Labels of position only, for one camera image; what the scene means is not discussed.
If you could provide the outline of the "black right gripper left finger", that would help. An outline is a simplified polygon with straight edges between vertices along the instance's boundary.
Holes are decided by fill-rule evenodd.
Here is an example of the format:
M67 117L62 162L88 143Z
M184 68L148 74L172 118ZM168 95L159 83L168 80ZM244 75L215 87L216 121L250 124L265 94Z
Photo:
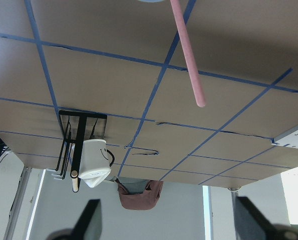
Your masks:
M55 231L47 240L99 240L102 234L100 199L89 200L73 228Z

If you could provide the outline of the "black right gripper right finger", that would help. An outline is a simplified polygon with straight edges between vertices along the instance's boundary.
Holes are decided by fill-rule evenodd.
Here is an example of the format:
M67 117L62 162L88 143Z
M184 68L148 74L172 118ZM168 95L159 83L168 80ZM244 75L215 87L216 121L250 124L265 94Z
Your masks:
M234 226L240 240L298 240L298 231L274 225L245 196L234 201Z

